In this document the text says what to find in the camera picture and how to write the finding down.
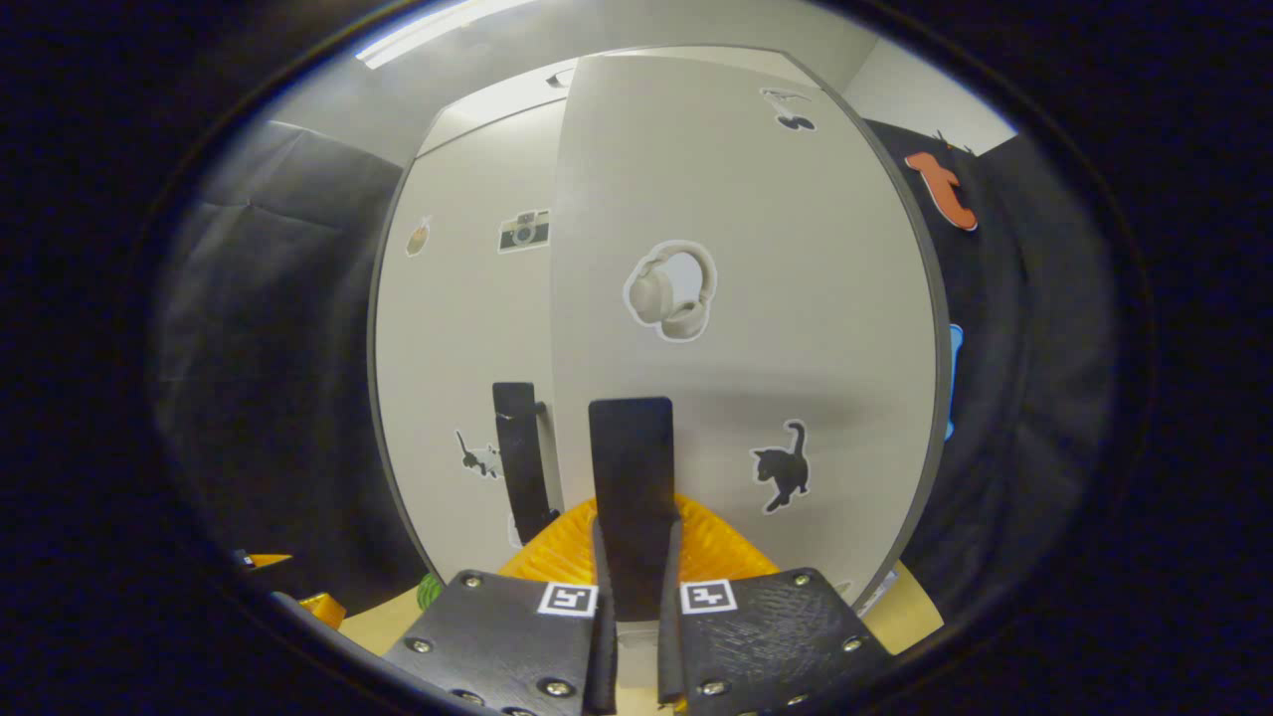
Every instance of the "camera sticker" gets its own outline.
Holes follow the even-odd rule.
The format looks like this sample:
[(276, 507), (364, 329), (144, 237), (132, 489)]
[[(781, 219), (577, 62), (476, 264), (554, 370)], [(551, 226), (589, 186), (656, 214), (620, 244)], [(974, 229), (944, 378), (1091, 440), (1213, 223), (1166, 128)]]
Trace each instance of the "camera sticker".
[(775, 117), (778, 124), (792, 131), (817, 131), (813, 125), (813, 120), (802, 116), (796, 112), (794, 107), (798, 107), (801, 102), (812, 102), (808, 97), (798, 92), (792, 92), (789, 89), (778, 89), (775, 87), (763, 87), (760, 88), (760, 96), (769, 102), (769, 106), (778, 112)]
[(510, 254), (549, 245), (549, 210), (522, 211), (499, 224), (496, 254)]

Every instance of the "orange textured object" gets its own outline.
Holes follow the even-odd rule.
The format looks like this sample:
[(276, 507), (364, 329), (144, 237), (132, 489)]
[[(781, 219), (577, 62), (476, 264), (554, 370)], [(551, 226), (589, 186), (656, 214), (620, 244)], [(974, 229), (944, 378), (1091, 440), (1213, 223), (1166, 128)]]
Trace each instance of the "orange textured object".
[[(746, 538), (703, 505), (677, 494), (676, 507), (682, 526), (680, 581), (745, 580), (779, 571)], [(592, 521), (596, 517), (596, 499), (575, 506), (544, 527), (499, 573), (541, 582), (596, 584), (592, 559)]]

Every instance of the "ceiling light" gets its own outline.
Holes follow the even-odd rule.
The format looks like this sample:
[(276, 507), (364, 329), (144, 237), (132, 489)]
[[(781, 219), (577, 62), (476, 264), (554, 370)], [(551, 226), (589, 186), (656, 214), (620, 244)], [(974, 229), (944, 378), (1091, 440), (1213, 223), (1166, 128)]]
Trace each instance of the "ceiling light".
[(471, 22), (494, 15), (502, 10), (526, 5), (532, 0), (467, 0), (435, 13), (430, 13), (409, 23), (367, 46), (355, 55), (369, 69), (376, 69), (388, 61), (406, 55), (411, 50), (437, 39), (443, 34)]

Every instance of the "black 3d-printed plate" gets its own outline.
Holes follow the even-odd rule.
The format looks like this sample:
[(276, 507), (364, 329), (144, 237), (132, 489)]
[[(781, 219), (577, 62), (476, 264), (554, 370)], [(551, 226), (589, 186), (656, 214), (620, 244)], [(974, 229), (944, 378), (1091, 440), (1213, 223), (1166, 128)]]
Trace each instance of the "black 3d-printed plate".
[[(680, 617), (691, 716), (812, 712), (890, 659), (816, 569), (736, 580), (729, 589), (737, 609)], [(701, 594), (726, 604), (714, 590)], [(859, 643), (845, 651), (849, 640)], [(710, 693), (721, 685), (704, 688), (713, 682), (724, 684), (723, 693)]]
[[(466, 586), (470, 576), (481, 584)], [(442, 689), (476, 694), (495, 711), (579, 716), (593, 619), (538, 613), (546, 589), (547, 582), (461, 572), (384, 657)], [(428, 645), (423, 652), (412, 648), (418, 641)], [(549, 696), (547, 680), (569, 684), (569, 693)]]

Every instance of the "black fabric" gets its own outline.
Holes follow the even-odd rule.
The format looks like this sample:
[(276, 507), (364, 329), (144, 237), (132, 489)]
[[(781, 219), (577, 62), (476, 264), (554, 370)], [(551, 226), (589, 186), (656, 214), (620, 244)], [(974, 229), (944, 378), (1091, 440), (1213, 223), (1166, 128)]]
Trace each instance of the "black fabric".
[[(1029, 138), (975, 157), (868, 125), (919, 203), (964, 329), (955, 433), (901, 555), (950, 620), (1029, 573), (1088, 487), (1114, 397), (1113, 279), (1096, 227)], [(976, 229), (937, 210), (905, 164), (917, 152), (959, 177)]]
[(425, 572), (367, 382), (372, 269), (400, 176), (308, 130), (253, 127), (188, 208), (154, 324), (158, 426), (213, 535), (292, 554), (293, 596), (327, 591), (350, 614)]

